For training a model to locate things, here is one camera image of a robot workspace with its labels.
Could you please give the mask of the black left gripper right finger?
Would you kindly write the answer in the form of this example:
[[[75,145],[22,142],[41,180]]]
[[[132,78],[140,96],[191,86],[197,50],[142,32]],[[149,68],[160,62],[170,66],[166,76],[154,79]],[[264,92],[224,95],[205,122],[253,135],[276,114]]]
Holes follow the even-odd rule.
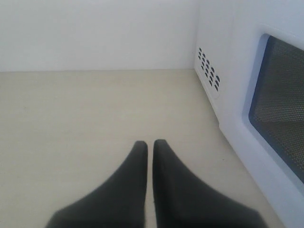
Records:
[[[211,188],[166,140],[153,146],[153,196],[159,228],[264,228],[260,214]]]

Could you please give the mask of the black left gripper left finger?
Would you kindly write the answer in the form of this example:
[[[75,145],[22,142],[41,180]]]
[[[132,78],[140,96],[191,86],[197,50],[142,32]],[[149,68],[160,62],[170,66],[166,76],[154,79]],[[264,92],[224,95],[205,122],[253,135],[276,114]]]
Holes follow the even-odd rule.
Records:
[[[48,228],[143,228],[148,146],[136,141],[119,168],[97,189],[58,210]]]

